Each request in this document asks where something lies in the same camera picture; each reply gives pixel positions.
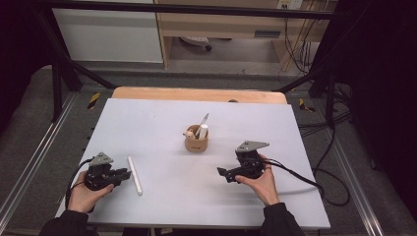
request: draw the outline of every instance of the black cable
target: black cable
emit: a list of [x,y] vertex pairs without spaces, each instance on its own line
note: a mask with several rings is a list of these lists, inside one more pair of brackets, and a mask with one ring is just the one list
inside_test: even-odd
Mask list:
[[323,172],[323,173],[331,176],[333,179],[337,180],[343,186],[344,190],[346,191],[347,197],[346,197],[346,200],[344,202],[342,202],[342,203],[335,203],[335,202],[330,201],[329,199],[325,198],[326,202],[328,202],[328,204],[333,205],[333,206],[336,206],[336,207],[345,207],[345,206],[347,206],[349,204],[349,202],[350,202],[351,196],[350,196],[349,188],[346,186],[346,184],[343,183],[343,181],[341,179],[339,179],[337,176],[333,175],[329,171],[326,171],[326,170],[324,170],[322,168],[312,168],[312,169],[314,171],[316,171],[316,172],[317,171],[320,171],[320,172]]
[[303,182],[305,182],[305,183],[307,183],[307,184],[310,184],[310,185],[313,185],[313,186],[315,186],[316,188],[318,188],[318,190],[319,190],[319,193],[320,193],[320,196],[322,197],[322,199],[324,199],[325,198],[325,188],[323,188],[323,186],[322,185],[320,185],[320,184],[318,184],[318,183],[316,183],[316,182],[314,182],[314,181],[311,181],[311,180],[309,180],[309,179],[307,179],[306,177],[304,177],[304,176],[301,176],[300,174],[298,174],[297,172],[295,172],[295,171],[293,171],[293,170],[291,170],[291,169],[288,169],[287,167],[285,167],[283,164],[281,164],[280,162],[278,162],[277,160],[274,160],[274,159],[267,159],[268,161],[263,161],[263,163],[265,163],[265,164],[270,164],[270,165],[273,165],[273,166],[276,166],[276,167],[279,167],[279,168],[281,168],[281,169],[283,169],[283,170],[286,170],[286,171],[288,171],[288,173],[290,173],[290,174],[292,174],[293,176],[295,176],[297,179],[299,179],[299,180],[301,180],[301,181],[303,181]]
[[315,170],[313,171],[313,176],[316,177],[316,173],[317,170],[319,169],[320,165],[322,164],[323,160],[325,159],[326,155],[328,155],[328,152],[331,149],[331,146],[333,144],[334,141],[334,135],[336,134],[336,129],[333,129],[333,134],[331,135],[331,140],[330,140],[330,144],[328,144],[328,148],[326,149],[325,153],[323,154],[323,156],[320,158],[319,162],[317,163],[316,167],[314,168]]
[[73,189],[75,188],[75,187],[77,187],[77,186],[79,186],[79,185],[81,185],[81,184],[84,184],[85,182],[83,181],[83,182],[80,182],[80,183],[78,183],[78,184],[75,184],[73,187],[71,187],[71,192],[73,191]]
[[81,164],[79,164],[79,166],[77,167],[77,169],[74,171],[73,175],[71,176],[70,182],[68,183],[68,186],[67,186],[67,192],[65,193],[65,208],[68,208],[68,203],[70,202],[71,191],[72,191],[71,185],[73,184],[73,181],[74,181],[77,173],[79,172],[81,167],[83,167],[84,164],[89,163],[92,160],[93,160],[93,158],[87,159],[87,160],[83,161]]

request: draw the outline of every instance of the cup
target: cup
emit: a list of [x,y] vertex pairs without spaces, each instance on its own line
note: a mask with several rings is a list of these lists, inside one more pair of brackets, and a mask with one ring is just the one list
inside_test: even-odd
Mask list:
[[[196,134],[199,128],[200,125],[192,125],[187,129],[187,131],[192,131],[193,134]],[[184,143],[185,148],[190,152],[203,152],[208,148],[209,131],[207,131],[206,136],[202,140],[199,140],[198,137],[191,138],[186,136]]]

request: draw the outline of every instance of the black sleeve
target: black sleeve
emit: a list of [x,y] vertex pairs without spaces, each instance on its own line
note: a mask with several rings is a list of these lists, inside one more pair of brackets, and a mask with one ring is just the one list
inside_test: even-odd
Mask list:
[[65,210],[60,217],[46,222],[39,236],[87,236],[88,219],[86,213]]
[[261,228],[262,236],[304,236],[294,215],[287,209],[284,203],[267,206],[264,208],[265,221]]

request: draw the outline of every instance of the floor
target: floor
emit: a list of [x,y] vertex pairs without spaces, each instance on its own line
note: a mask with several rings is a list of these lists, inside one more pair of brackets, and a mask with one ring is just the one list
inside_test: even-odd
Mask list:
[[[212,51],[207,52],[176,38],[168,69],[135,65],[134,72],[120,72],[120,68],[119,71],[99,68],[97,73],[110,82],[124,86],[260,90],[276,89],[302,76],[294,68],[288,72],[281,70],[278,59],[272,53],[272,45],[267,40],[214,38],[210,42]],[[13,215],[4,214],[3,207],[0,211],[0,216],[8,222],[3,235],[36,235],[42,223],[54,216],[57,202],[65,189],[63,183],[68,181],[72,169],[83,155],[83,148],[88,145],[88,137],[93,132],[105,98],[111,96],[111,90],[100,88],[83,78],[85,86],[81,92],[67,93],[67,99],[72,99],[73,103],[68,112],[64,112],[65,121],[60,124],[58,134],[49,137],[49,147],[39,150],[39,144],[45,142],[45,133],[54,128],[50,123],[50,81],[50,71],[47,69],[33,76],[24,102],[15,112],[9,128],[0,136],[0,170],[4,173],[2,179],[8,180],[0,182],[0,203],[9,203],[11,193],[20,196],[15,200],[14,208],[11,208]],[[299,124],[323,121],[323,99],[310,99],[307,94],[309,86],[306,83],[286,95]],[[88,110],[89,100],[96,91],[101,92],[100,99],[93,110]],[[304,99],[304,108],[300,108],[300,98]],[[347,109],[342,102],[337,103],[335,108],[337,111],[334,116]],[[410,218],[384,172],[370,168],[370,160],[354,124],[344,121],[336,129],[335,142],[323,167],[333,170],[345,181],[349,179],[346,173],[349,174],[351,167],[360,184],[360,188],[353,189],[352,193],[361,195],[363,192],[365,202],[361,197],[353,196],[348,206],[325,205],[332,229],[323,230],[322,234],[417,235],[415,221]],[[318,162],[330,139],[331,134],[327,129],[303,138],[312,166]],[[35,163],[34,153],[41,157],[41,163]],[[348,157],[347,170],[341,156]],[[37,168],[31,174],[21,175],[28,173],[28,163],[33,163]],[[20,176],[28,177],[30,183],[19,186]],[[344,200],[345,192],[339,184],[326,176],[319,176],[318,181],[328,184],[332,200]],[[20,191],[16,190],[17,186],[21,187]],[[372,215],[377,221],[367,222],[365,219]],[[100,235],[120,235],[120,229],[101,227],[100,231],[103,232]]]

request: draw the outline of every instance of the white tabletop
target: white tabletop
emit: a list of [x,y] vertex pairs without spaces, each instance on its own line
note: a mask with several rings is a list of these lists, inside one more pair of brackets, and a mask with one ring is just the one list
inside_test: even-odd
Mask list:
[[[209,113],[208,149],[188,152],[183,133]],[[133,178],[100,200],[89,222],[158,227],[258,227],[263,203],[249,187],[227,183],[216,167],[239,166],[244,141],[269,143],[259,153],[314,180],[290,105],[110,98],[83,160],[103,151],[113,168],[134,158],[144,193]],[[329,228],[319,192],[274,167],[279,197],[304,229]]]

